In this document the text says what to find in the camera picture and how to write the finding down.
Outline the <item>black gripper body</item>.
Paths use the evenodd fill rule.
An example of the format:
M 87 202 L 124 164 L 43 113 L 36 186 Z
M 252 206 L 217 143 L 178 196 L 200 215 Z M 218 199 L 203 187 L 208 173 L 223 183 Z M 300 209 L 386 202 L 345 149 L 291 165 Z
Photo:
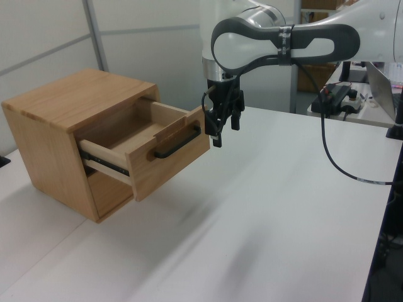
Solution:
M 211 110 L 214 119 L 227 119 L 230 115 L 241 117 L 241 90 L 239 78 L 228 81 L 207 81 L 208 88 L 215 86 L 209 94 L 213 102 Z

